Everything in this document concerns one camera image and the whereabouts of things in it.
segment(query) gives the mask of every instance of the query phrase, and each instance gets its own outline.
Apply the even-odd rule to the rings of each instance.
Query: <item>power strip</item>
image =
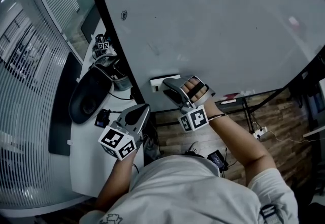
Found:
[[[253,136],[257,139],[260,138],[262,135],[264,135],[268,131],[267,127],[263,127],[262,129],[258,129],[253,133]]]

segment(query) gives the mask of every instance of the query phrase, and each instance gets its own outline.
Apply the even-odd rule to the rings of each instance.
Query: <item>wrist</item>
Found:
[[[212,99],[209,99],[204,103],[204,110],[207,114],[207,117],[223,114],[223,112],[218,109]]]

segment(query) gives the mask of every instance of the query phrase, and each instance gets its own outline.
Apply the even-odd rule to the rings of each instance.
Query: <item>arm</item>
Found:
[[[97,210],[107,212],[119,198],[127,194],[136,154],[134,151],[124,160],[115,162],[111,175],[96,200],[95,208]]]
[[[196,79],[190,79],[182,88],[185,92],[188,92],[197,83]],[[203,87],[191,101],[195,102],[205,92],[206,87]],[[205,102],[204,108],[208,117],[222,114],[211,99]],[[265,147],[252,134],[229,117],[224,116],[212,120],[210,126],[221,137],[232,155],[244,166],[247,185],[258,173],[269,168],[276,168],[272,156]]]

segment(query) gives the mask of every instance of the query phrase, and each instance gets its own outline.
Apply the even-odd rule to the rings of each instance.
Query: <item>sneaker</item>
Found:
[[[200,143],[194,142],[187,152],[194,152],[195,154],[199,154],[200,150]]]

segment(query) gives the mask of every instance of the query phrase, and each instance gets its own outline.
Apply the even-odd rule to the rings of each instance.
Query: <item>bracelet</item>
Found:
[[[220,117],[223,117],[223,116],[227,116],[227,117],[229,117],[227,114],[219,114],[219,115],[215,115],[215,116],[210,116],[210,117],[208,118],[208,120],[209,120],[209,121],[212,121],[212,120],[214,120],[214,119],[217,119],[217,118],[220,118]]]

